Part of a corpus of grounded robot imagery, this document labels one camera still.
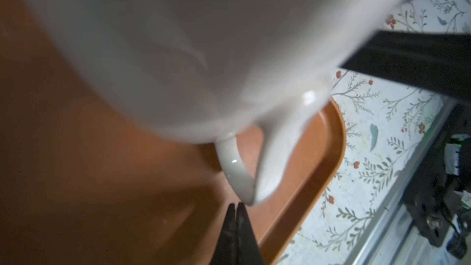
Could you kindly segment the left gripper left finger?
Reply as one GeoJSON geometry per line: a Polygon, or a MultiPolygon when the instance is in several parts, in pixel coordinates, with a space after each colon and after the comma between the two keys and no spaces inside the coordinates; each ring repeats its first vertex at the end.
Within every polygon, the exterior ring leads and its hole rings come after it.
{"type": "Polygon", "coordinates": [[[222,230],[209,265],[236,265],[238,263],[237,240],[236,206],[232,203],[228,206],[222,230]]]}

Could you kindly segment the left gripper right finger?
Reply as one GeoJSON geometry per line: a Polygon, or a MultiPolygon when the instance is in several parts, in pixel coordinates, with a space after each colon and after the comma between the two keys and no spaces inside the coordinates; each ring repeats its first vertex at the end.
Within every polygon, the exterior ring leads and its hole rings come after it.
{"type": "Polygon", "coordinates": [[[236,261],[237,265],[264,265],[245,204],[236,209],[236,261]]]}

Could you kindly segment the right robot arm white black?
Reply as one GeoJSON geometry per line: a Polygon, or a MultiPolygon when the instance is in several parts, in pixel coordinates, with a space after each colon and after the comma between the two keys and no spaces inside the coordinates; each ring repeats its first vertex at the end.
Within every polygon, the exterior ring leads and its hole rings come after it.
{"type": "Polygon", "coordinates": [[[407,0],[343,69],[471,101],[471,0],[407,0]]]}

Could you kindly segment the orange plastic tray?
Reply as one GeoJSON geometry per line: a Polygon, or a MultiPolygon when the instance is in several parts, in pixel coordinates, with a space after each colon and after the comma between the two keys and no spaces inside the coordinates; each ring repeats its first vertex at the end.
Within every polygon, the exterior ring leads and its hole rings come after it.
{"type": "MultiPolygon", "coordinates": [[[[336,172],[345,127],[330,98],[283,179],[249,206],[273,262],[336,172]]],[[[99,97],[26,0],[1,0],[1,263],[206,265],[242,202],[213,143],[165,139],[99,97]]]]}

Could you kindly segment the white cream mug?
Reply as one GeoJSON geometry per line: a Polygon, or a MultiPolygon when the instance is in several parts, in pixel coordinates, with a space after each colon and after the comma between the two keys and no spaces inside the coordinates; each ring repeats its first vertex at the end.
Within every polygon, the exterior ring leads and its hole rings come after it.
{"type": "Polygon", "coordinates": [[[26,0],[81,79],[165,139],[213,143],[242,202],[278,189],[332,70],[403,0],[26,0]]]}

